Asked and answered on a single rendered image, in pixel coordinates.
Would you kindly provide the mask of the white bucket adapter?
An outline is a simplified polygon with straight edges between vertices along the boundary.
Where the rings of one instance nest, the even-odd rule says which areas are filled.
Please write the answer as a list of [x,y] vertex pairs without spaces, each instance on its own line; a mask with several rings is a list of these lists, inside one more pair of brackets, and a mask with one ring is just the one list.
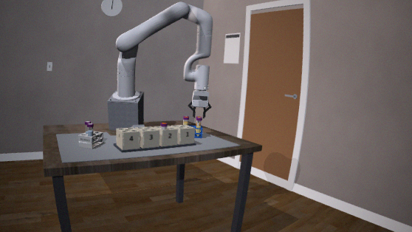
[[116,129],[117,146],[122,150],[140,149],[140,131],[135,128]]
[[159,145],[160,146],[176,146],[178,140],[178,129],[167,126],[167,129],[161,129],[161,126],[154,126],[159,130]]
[[159,147],[159,130],[154,127],[135,127],[136,130],[140,131],[140,147],[153,148]]
[[190,144],[194,143],[195,128],[188,125],[174,125],[172,126],[178,129],[178,144]]

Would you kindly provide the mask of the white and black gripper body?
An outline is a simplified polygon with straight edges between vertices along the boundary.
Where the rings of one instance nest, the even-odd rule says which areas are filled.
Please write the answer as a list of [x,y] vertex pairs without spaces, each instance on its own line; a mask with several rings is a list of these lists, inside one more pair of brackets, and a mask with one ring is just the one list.
[[193,95],[192,106],[202,108],[208,107],[208,97]]

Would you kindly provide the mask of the white tube rack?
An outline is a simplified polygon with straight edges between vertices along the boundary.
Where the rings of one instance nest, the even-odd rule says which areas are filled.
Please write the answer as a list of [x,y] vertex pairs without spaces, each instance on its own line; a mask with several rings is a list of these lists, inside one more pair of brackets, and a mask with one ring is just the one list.
[[[97,134],[99,133],[99,134]],[[92,142],[93,138],[93,142]],[[96,139],[95,139],[96,138]],[[101,144],[103,144],[103,132],[93,131],[93,136],[88,137],[88,134],[83,133],[78,135],[79,147],[93,149]]]

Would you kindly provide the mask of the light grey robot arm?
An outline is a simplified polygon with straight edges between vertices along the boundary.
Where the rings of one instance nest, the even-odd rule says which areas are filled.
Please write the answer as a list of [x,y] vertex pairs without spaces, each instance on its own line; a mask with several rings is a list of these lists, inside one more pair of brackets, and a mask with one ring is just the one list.
[[194,61],[210,56],[213,18],[198,7],[178,2],[117,38],[116,48],[120,51],[120,55],[117,62],[118,94],[115,92],[112,95],[115,100],[130,101],[140,97],[139,92],[135,91],[138,44],[181,18],[192,21],[198,26],[196,52],[185,63],[184,79],[195,82],[194,89],[198,91],[194,91],[193,95],[209,97],[209,92],[203,91],[208,90],[210,67],[196,65],[196,69],[191,69],[191,66]]

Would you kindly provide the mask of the grey bench mat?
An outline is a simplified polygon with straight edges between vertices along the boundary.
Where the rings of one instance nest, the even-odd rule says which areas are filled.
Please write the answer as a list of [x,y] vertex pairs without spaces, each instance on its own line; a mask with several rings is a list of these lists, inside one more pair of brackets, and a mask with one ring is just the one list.
[[202,132],[202,138],[194,138],[195,146],[183,146],[169,149],[154,149],[147,151],[121,152],[114,143],[117,143],[116,135],[103,133],[103,144],[87,149],[79,147],[78,135],[75,134],[57,134],[58,148],[61,155],[62,163],[79,163],[100,160],[119,160],[138,157],[153,157],[169,154],[182,154],[196,151],[207,151],[214,149],[224,149],[229,147],[240,146],[239,144],[221,139]]

